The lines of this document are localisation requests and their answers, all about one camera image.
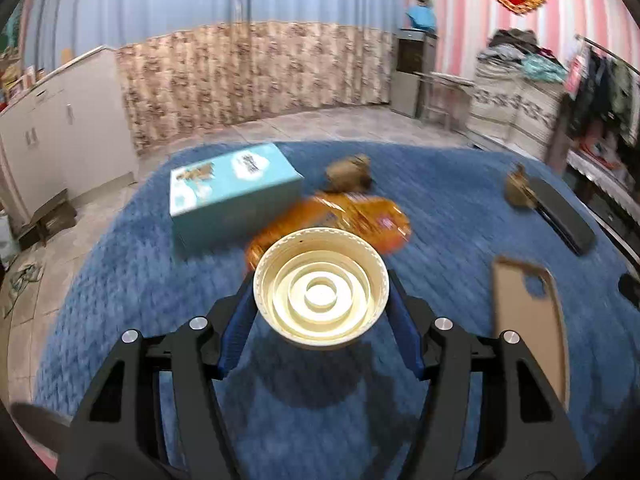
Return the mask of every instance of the striped wallpaper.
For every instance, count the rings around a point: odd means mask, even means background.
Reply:
[[[405,0],[411,5],[414,0]],[[622,0],[548,0],[517,16],[496,0],[433,0],[438,20],[436,70],[472,78],[476,53],[498,28],[531,28],[561,62],[582,34],[640,67],[640,28]]]

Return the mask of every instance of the metal rod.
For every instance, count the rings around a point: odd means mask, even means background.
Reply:
[[[635,68],[631,63],[626,62],[624,59],[622,59],[620,56],[618,56],[617,54],[614,54],[612,51],[610,51],[607,48],[604,48],[602,45],[597,44],[595,41],[591,41],[588,38],[585,38],[584,36],[580,35],[580,34],[576,34],[575,35],[575,39],[576,40],[580,40],[583,39],[585,41],[585,43],[589,43],[590,45],[593,45],[595,48],[606,52],[607,54],[609,54],[610,56],[615,57],[616,59],[619,59],[620,61],[622,61],[624,64],[626,64],[631,70],[633,70],[636,74],[638,74],[640,76],[640,72],[638,72],[638,69]]]

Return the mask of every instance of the blue blanket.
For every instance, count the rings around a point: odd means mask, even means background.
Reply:
[[[512,209],[504,179],[516,156],[358,142],[280,145],[305,191],[322,185],[332,160],[371,157],[373,192],[406,212],[414,233],[386,257],[409,294],[472,333],[493,333],[491,262],[531,260],[555,276],[570,349],[569,416],[588,466],[601,458],[627,411],[638,405],[640,312],[617,290],[625,265],[572,192],[539,163],[527,172],[552,183],[586,218],[595,247],[575,256],[535,212]],[[51,331],[35,402],[72,415],[120,334],[174,330],[204,314],[242,282],[246,240],[181,259],[168,214],[176,168],[233,146],[174,155],[141,186],[94,247]],[[180,463],[164,378],[162,410],[173,463]],[[413,437],[427,385],[402,364],[385,316],[361,340],[332,352],[296,348],[258,315],[238,368],[215,384],[238,459],[250,480],[395,479]],[[481,385],[473,380],[460,466],[472,461]]]

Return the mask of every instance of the orange snack package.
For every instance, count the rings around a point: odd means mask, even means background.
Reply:
[[[282,237],[309,227],[334,227],[358,235],[380,254],[397,251],[411,235],[409,219],[381,196],[323,193],[305,198],[258,233],[245,254],[255,269],[262,255]]]

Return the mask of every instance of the blue tissue box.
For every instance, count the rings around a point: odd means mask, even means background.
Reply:
[[[189,250],[253,235],[300,199],[302,175],[275,144],[171,172],[169,212]]]

